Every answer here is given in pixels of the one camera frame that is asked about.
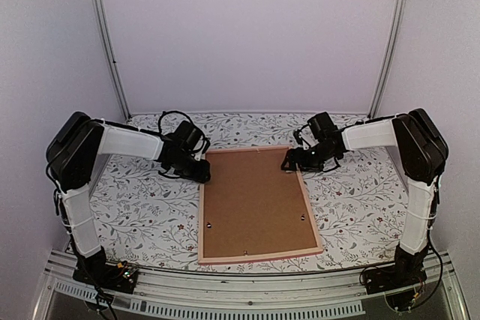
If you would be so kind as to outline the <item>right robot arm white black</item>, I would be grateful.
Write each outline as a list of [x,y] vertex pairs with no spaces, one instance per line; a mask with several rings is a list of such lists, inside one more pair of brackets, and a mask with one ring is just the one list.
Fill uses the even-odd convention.
[[423,108],[343,128],[335,125],[327,112],[321,112],[307,121],[307,127],[316,144],[310,145],[296,130],[298,147],[286,152],[282,170],[324,172],[327,161],[337,163],[349,151],[375,147],[398,150],[409,200],[403,234],[387,277],[393,286],[405,286],[416,276],[428,252],[430,229],[440,202],[440,179],[449,156],[440,131]]

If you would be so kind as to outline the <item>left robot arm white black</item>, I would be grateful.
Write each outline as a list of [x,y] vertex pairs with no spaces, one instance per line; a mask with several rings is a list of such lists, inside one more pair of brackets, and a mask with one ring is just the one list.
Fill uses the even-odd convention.
[[189,116],[171,133],[93,119],[84,112],[69,117],[46,150],[46,175],[55,185],[56,207],[67,220],[82,272],[96,286],[106,285],[112,277],[90,207],[97,157],[153,160],[165,178],[204,184],[211,178],[210,164],[203,159],[209,146],[209,139]]

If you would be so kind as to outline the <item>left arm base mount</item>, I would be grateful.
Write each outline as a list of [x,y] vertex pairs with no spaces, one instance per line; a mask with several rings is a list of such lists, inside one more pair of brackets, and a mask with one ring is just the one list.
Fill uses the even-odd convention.
[[85,263],[77,264],[73,279],[102,289],[133,294],[138,280],[138,268],[127,262],[117,265]]

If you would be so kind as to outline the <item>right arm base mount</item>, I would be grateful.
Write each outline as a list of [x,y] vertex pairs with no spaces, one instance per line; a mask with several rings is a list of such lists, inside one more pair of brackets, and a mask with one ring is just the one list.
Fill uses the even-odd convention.
[[424,293],[427,274],[423,268],[411,274],[398,274],[395,266],[364,268],[359,275],[359,282],[368,295],[383,293],[385,302],[397,313],[412,310]]

